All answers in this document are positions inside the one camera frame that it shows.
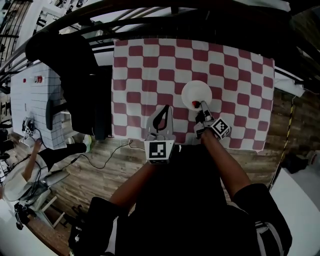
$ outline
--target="white cloth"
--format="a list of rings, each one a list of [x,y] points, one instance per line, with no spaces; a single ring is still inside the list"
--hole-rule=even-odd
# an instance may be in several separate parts
[[[23,162],[19,163],[5,178],[3,182],[3,198],[6,201],[12,202],[19,200],[24,193],[32,187],[33,183],[38,180],[37,176],[39,172],[39,180],[42,180],[48,174],[46,162],[37,154],[31,177],[29,181],[26,182],[22,174],[24,173],[29,160],[30,158],[27,158]]]

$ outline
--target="white plate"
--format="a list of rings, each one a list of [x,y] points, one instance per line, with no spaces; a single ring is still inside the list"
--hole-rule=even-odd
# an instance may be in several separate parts
[[[183,104],[190,110],[199,111],[201,106],[195,108],[192,104],[193,101],[205,101],[209,106],[212,100],[212,92],[210,87],[202,81],[194,80],[188,82],[182,89],[181,98]]]

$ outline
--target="table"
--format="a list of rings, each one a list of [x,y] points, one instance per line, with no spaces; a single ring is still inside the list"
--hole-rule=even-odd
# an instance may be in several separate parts
[[[225,148],[261,151],[273,105],[275,63],[245,50],[184,39],[117,41],[112,74],[112,134],[144,140],[148,117],[160,106],[173,109],[176,142],[197,144],[196,112],[182,102],[184,85],[207,83],[209,109],[222,117],[231,133]]]
[[[35,77],[41,76],[42,82],[35,82]],[[61,100],[61,82],[56,72],[43,63],[31,66],[11,78],[11,115],[13,131],[25,136],[22,123],[25,117],[34,119],[35,127],[41,131],[43,143],[50,149],[65,148],[63,131],[63,114],[53,116],[53,129],[46,126],[46,107],[48,99],[59,105]],[[39,138],[36,130],[33,138]],[[22,139],[22,142],[31,147],[34,140]]]

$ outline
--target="forearm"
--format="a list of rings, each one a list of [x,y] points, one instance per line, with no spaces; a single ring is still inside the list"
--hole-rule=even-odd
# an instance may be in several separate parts
[[[215,138],[212,131],[207,129],[202,134],[201,141],[213,158],[231,199],[240,189],[251,184],[248,175]]]
[[[143,186],[157,168],[157,165],[146,163],[113,193],[109,201],[130,211],[136,203]]]
[[[24,172],[22,174],[23,178],[26,182],[28,182],[31,178],[32,172],[35,167],[36,159],[37,159],[38,151],[33,149],[32,154],[30,156],[29,162],[27,163]]]

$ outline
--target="red and white checkered cloth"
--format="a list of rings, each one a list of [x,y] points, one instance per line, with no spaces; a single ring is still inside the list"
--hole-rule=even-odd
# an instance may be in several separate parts
[[[263,150],[273,105],[274,61],[237,48],[184,39],[117,41],[112,74],[112,134],[145,139],[157,107],[173,108],[176,142],[196,144],[196,112],[182,102],[185,84],[201,80],[212,91],[209,109],[231,133],[225,148]]]

